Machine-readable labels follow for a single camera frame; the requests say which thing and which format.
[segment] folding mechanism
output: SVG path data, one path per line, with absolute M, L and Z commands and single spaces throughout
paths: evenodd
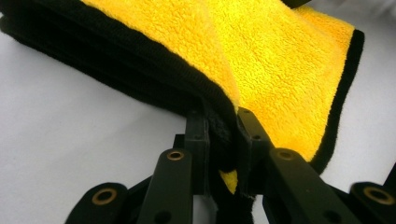
M 275 148 L 254 114 L 238 112 L 239 193 L 262 194 L 271 224 L 396 222 L 395 167 L 384 186 L 357 183 L 349 193 L 320 179 L 295 151 Z M 210 195 L 209 134 L 204 116 L 188 115 L 186 133 L 161 154 L 154 175 L 131 189 L 105 183 L 90 189 L 66 224 L 188 224 L 192 195 Z

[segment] hole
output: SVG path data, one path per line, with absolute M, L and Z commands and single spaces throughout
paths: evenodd
M 172 219 L 172 215 L 168 211 L 161 211 L 155 215 L 154 221 L 158 224 L 168 223 Z
M 171 161 L 179 161 L 183 157 L 184 157 L 184 154 L 180 151 L 171 151 L 167 155 L 167 158 Z
M 277 156 L 285 161 L 291 161 L 293 159 L 293 155 L 287 151 L 280 151 L 277 153 Z
M 390 194 L 376 187 L 366 187 L 363 189 L 363 193 L 377 203 L 384 205 L 393 205 L 395 203 L 395 199 Z
M 342 219 L 341 216 L 338 215 L 338 213 L 334 212 L 334 211 L 325 211 L 323 213 L 323 216 L 331 223 L 341 223 Z
M 92 203 L 96 205 L 105 205 L 116 199 L 117 191 L 114 189 L 100 189 L 92 197 Z
M 98 200 L 99 201 L 105 201 L 111 198 L 113 194 L 110 191 L 102 192 L 98 195 Z

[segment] black fabric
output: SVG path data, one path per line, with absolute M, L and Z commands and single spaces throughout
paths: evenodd
M 346 64 L 343 75 L 337 88 L 337 92 L 332 101 L 332 108 L 327 120 L 325 134 L 323 135 L 317 154 L 310 162 L 310 165 L 321 174 L 329 163 L 334 152 L 335 141 L 338 133 L 343 104 L 347 98 L 347 93 L 352 85 L 355 74 L 358 70 L 361 53 L 363 51 L 364 33 L 355 30 L 350 41 L 349 49 L 346 54 Z
M 203 105 L 217 141 L 211 160 L 224 171 L 235 167 L 231 101 L 163 45 L 78 0 L 2 0 L 0 8 L 5 33 L 119 91 L 181 115 Z

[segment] yellow microfiber towel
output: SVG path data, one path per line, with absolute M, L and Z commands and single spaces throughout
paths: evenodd
M 280 0 L 82 0 L 181 56 L 258 117 L 276 147 L 312 161 L 354 32 Z M 235 175 L 224 175 L 235 178 Z M 230 190 L 236 185 L 230 183 Z
M 322 172 L 364 39 L 281 0 L 0 0 L 0 10 L 3 32 L 117 90 L 182 115 L 201 106 L 219 224 L 251 223 L 253 201 L 236 193 L 238 108 Z

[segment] white background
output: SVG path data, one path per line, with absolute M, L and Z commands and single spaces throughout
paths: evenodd
M 382 184 L 396 162 L 396 3 L 310 5 L 366 34 L 322 177 L 345 191 L 360 181 Z M 151 175 L 184 125 L 182 117 L 0 34 L 0 223 L 64 223 L 88 189 L 105 182 L 131 187 Z M 213 211 L 209 199 L 195 197 L 194 223 L 213 223 Z M 254 217 L 267 223 L 260 197 Z

